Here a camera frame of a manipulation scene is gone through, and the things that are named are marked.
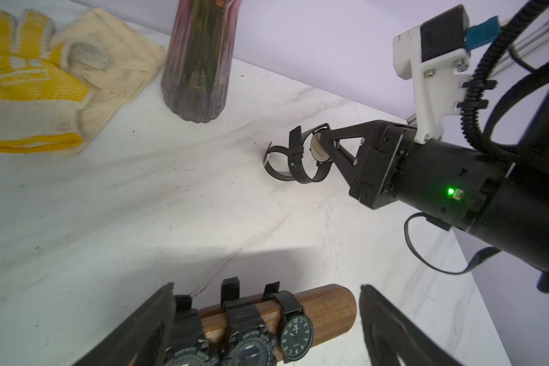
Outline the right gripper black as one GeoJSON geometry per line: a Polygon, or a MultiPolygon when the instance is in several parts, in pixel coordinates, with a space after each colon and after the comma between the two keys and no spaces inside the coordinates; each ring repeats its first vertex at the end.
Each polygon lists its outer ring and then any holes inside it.
{"type": "Polygon", "coordinates": [[[349,194],[376,210],[400,201],[459,229],[470,228],[508,166],[473,149],[414,141],[402,124],[374,120],[324,130],[319,144],[349,184],[349,194]]]}

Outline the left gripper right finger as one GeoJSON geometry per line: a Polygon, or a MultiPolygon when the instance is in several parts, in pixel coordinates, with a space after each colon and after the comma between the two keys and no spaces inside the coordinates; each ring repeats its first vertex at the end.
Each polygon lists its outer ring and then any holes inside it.
{"type": "Polygon", "coordinates": [[[362,285],[361,324],[373,365],[459,365],[371,285],[362,285]]]}

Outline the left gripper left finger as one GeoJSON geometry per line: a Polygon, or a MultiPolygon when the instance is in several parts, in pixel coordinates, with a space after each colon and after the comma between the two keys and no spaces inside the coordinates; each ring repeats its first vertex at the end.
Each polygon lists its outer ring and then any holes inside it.
{"type": "Polygon", "coordinates": [[[77,365],[163,365],[175,316],[169,282],[137,308],[77,365]]]}

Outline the black digital watch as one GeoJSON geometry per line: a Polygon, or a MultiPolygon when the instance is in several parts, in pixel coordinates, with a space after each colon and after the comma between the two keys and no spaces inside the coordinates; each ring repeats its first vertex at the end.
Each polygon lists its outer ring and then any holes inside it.
{"type": "Polygon", "coordinates": [[[165,365],[219,365],[220,357],[207,341],[191,295],[175,295],[175,316],[169,334],[165,365]]]}
{"type": "Polygon", "coordinates": [[[222,365],[275,365],[276,335],[268,329],[251,297],[240,296],[237,277],[223,280],[221,313],[227,318],[222,365]]]}

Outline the black analog dark-dial watch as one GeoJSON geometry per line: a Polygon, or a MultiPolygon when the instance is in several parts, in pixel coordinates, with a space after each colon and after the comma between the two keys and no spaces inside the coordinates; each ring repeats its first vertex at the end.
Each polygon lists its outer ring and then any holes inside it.
{"type": "Polygon", "coordinates": [[[329,124],[321,124],[306,131],[298,126],[289,133],[288,168],[294,181],[310,184],[327,177],[332,160],[319,146],[318,140],[320,134],[329,130],[329,124]]]}

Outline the wooden watch stand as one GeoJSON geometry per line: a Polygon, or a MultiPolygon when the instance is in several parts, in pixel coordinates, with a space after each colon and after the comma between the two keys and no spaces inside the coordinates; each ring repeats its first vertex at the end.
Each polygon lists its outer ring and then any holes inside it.
{"type": "MultiPolygon", "coordinates": [[[[274,355],[277,363],[283,361],[278,342],[278,326],[281,320],[281,307],[276,300],[262,300],[263,294],[251,297],[256,303],[268,329],[277,337],[274,355]]],[[[296,295],[305,312],[314,324],[313,346],[348,332],[357,314],[355,298],[351,291],[339,285],[326,285],[296,295]]],[[[224,347],[227,318],[221,313],[221,304],[213,308],[199,310],[202,326],[210,347],[220,357],[224,347]]]]}

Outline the black watch pair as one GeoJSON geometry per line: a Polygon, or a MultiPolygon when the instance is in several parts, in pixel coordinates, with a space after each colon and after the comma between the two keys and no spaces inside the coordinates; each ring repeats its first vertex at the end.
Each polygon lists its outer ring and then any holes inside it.
{"type": "Polygon", "coordinates": [[[279,181],[294,181],[291,174],[288,157],[285,154],[287,148],[284,146],[273,145],[270,143],[263,157],[263,166],[265,171],[274,179],[279,181]]]}

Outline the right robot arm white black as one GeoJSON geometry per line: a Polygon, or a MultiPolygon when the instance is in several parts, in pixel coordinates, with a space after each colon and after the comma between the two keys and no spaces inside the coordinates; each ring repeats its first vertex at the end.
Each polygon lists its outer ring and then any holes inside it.
{"type": "Polygon", "coordinates": [[[486,243],[476,268],[506,252],[538,269],[549,294],[549,62],[492,108],[493,69],[549,1],[529,1],[506,24],[471,26],[458,5],[397,36],[393,65],[413,82],[416,126],[375,120],[318,133],[349,194],[376,210],[395,201],[444,230],[486,243]]]}

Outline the purple glass vase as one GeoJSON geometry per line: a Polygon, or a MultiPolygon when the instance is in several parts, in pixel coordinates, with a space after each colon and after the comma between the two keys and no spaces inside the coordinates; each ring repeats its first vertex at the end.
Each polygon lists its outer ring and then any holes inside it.
{"type": "Polygon", "coordinates": [[[208,123],[227,101],[241,1],[180,1],[161,90],[183,120],[208,123]]]}

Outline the yellow white work glove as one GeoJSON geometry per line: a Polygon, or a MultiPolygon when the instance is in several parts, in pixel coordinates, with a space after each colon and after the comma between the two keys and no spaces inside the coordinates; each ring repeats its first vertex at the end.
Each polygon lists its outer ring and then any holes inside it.
{"type": "Polygon", "coordinates": [[[92,89],[70,73],[76,61],[96,70],[108,55],[87,41],[50,46],[53,21],[33,9],[0,11],[0,153],[43,153],[82,144],[79,113],[92,89]]]}

